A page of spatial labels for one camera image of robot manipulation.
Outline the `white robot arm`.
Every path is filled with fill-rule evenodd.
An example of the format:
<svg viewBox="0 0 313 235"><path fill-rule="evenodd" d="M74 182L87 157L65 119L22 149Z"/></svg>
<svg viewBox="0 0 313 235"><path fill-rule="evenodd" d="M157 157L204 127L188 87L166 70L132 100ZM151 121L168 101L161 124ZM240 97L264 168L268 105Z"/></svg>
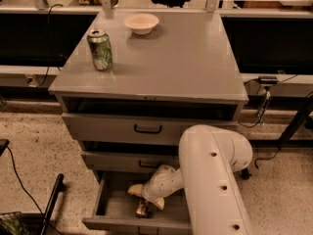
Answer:
<svg viewBox="0 0 313 235"><path fill-rule="evenodd" d="M252 235L234 173L249 166L252 148L240 133L210 125L191 126L182 134L179 167L161 165L144 184L128 193L159 209L165 198L185 191L193 235Z"/></svg>

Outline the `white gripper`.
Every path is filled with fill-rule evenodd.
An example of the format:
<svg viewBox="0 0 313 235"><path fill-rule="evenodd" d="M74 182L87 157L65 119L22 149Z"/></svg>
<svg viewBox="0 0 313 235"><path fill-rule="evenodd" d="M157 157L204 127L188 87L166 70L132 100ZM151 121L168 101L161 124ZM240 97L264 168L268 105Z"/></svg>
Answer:
<svg viewBox="0 0 313 235"><path fill-rule="evenodd" d="M150 180L144 186L135 184L129 187L128 193L137 197L142 197L143 195L147 201L153 203L161 211L164 209L165 201L162 182Z"/></svg>

